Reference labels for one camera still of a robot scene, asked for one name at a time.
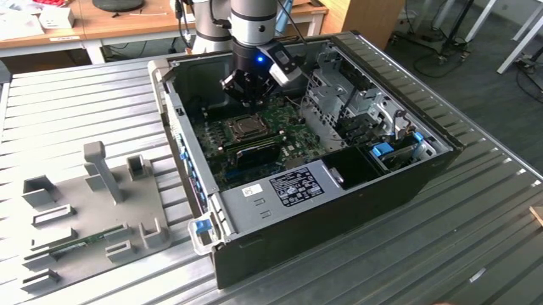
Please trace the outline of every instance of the corrugated metal table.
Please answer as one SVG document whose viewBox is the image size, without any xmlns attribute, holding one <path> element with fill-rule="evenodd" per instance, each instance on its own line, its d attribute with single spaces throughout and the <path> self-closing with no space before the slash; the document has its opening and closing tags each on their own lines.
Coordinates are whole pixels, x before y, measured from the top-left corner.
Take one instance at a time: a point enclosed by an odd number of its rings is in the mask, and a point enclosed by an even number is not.
<svg viewBox="0 0 543 305">
<path fill-rule="evenodd" d="M 52 180 L 83 175 L 80 146 L 91 140 L 104 141 L 111 166 L 134 153 L 152 159 L 175 242 L 32 304 L 543 302 L 543 234 L 529 212 L 543 198 L 541 175 L 363 39 L 341 38 L 467 145 L 414 201 L 266 274 L 218 290 L 210 258 L 194 253 L 186 230 L 190 208 L 146 60 L 16 75 L 0 103 L 3 304 L 28 298 L 16 280 L 27 230 L 20 216 L 28 208 L 14 198 L 14 182 L 28 173 L 47 172 Z"/>
</svg>

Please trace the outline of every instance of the wooden cabinet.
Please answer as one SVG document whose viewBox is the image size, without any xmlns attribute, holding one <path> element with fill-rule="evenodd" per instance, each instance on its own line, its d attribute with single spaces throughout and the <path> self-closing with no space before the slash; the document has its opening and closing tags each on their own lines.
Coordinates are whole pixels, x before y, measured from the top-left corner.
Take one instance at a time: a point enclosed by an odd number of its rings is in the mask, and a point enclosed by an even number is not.
<svg viewBox="0 0 543 305">
<path fill-rule="evenodd" d="M 405 6 L 405 0 L 320 0 L 328 7 L 322 34 L 357 30 L 381 49 Z"/>
</svg>

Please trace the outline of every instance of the table leg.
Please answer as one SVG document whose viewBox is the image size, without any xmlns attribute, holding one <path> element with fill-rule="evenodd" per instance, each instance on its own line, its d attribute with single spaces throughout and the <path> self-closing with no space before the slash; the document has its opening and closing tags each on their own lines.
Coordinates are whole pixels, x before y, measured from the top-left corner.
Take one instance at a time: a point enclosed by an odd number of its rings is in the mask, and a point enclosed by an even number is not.
<svg viewBox="0 0 543 305">
<path fill-rule="evenodd" d="M 439 13 L 438 19 L 435 20 L 435 23 L 433 24 L 433 29 L 439 29 L 442 27 L 443 21 L 449 15 L 449 11 L 453 8 L 453 4 L 455 4 L 455 0 L 447 0 L 443 10 Z"/>
<path fill-rule="evenodd" d="M 482 15 L 479 16 L 479 19 L 477 19 L 477 22 L 475 22 L 475 24 L 474 24 L 474 27 L 473 27 L 470 33 L 469 33 L 467 36 L 466 36 L 466 41 L 467 41 L 467 42 L 470 42 L 470 41 L 474 39 L 477 33 L 478 33 L 479 30 L 482 29 L 482 26 L 483 26 L 483 24 L 485 24 L 485 22 L 486 22 L 486 19 L 489 18 L 489 15 L 491 14 L 493 7 L 494 7 L 494 5 L 495 5 L 495 2 L 497 2 L 497 0 L 491 0 L 491 1 L 489 2 L 489 4 L 486 5 L 486 8 L 485 8 L 485 10 L 483 10 L 483 13 L 482 13 Z"/>
<path fill-rule="evenodd" d="M 320 28 L 323 26 L 324 14 L 315 14 L 308 25 L 307 36 L 315 36 L 320 34 Z"/>
<path fill-rule="evenodd" d="M 414 23 L 414 32 L 419 30 L 421 24 L 425 21 L 426 14 L 429 13 L 430 5 L 433 4 L 434 0 L 425 0 L 423 9 L 421 10 L 421 15 L 415 18 Z"/>
<path fill-rule="evenodd" d="M 521 55 L 521 52 L 525 50 L 526 45 L 533 40 L 534 36 L 538 34 L 542 27 L 543 27 L 543 16 L 539 18 L 539 21 L 537 22 L 533 29 L 530 30 L 529 35 L 526 35 L 525 39 L 522 40 L 522 42 L 517 46 L 517 48 L 513 51 L 510 57 L 507 57 L 506 61 L 503 62 L 502 67 L 498 69 L 498 73 L 502 74 L 507 70 L 507 68 L 510 67 L 513 62 L 518 59 L 518 57 Z"/>
<path fill-rule="evenodd" d="M 83 47 L 87 49 L 88 57 L 94 65 L 104 64 L 106 58 L 102 54 L 102 41 L 100 40 L 87 40 L 83 42 Z"/>
<path fill-rule="evenodd" d="M 542 10 L 543 10 L 543 3 L 539 5 L 538 9 L 534 11 L 534 14 L 530 16 L 529 20 L 525 22 L 523 27 L 518 31 L 515 37 L 513 37 L 513 40 L 518 41 L 521 39 L 521 36 L 525 34 L 525 32 L 529 29 L 530 25 L 533 24 L 534 20 L 539 17 Z"/>
</svg>

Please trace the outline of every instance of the blue latch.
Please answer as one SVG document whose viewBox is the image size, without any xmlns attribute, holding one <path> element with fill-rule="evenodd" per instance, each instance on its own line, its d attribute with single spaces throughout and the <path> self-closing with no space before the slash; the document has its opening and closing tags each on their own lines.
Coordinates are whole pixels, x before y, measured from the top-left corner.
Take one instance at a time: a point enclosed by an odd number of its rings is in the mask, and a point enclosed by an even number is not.
<svg viewBox="0 0 543 305">
<path fill-rule="evenodd" d="M 211 220 L 204 219 L 196 221 L 196 234 L 202 234 L 203 232 L 210 231 L 212 228 L 211 226 Z"/>
<path fill-rule="evenodd" d="M 414 134 L 414 137 L 415 137 L 415 140 L 419 141 L 419 142 L 425 139 L 425 136 L 422 135 L 421 132 L 417 132 L 417 133 Z"/>
<path fill-rule="evenodd" d="M 377 157 L 381 157 L 394 152 L 394 148 L 389 143 L 381 143 L 374 146 L 373 152 Z"/>
</svg>

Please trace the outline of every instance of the gray post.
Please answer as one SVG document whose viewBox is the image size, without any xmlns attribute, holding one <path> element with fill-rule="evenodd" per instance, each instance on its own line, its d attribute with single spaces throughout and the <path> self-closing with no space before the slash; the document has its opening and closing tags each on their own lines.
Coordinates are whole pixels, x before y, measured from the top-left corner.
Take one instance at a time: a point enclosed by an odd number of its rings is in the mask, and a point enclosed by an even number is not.
<svg viewBox="0 0 543 305">
<path fill-rule="evenodd" d="M 102 180 L 104 181 L 106 187 L 110 190 L 111 196 L 114 197 L 115 203 L 124 201 L 123 193 L 120 192 L 118 182 L 115 181 L 114 174 L 110 171 L 108 165 L 106 164 L 106 147 L 102 141 L 87 143 L 83 146 L 83 154 L 86 156 L 86 161 L 95 164 L 96 171 L 100 174 Z"/>
</svg>

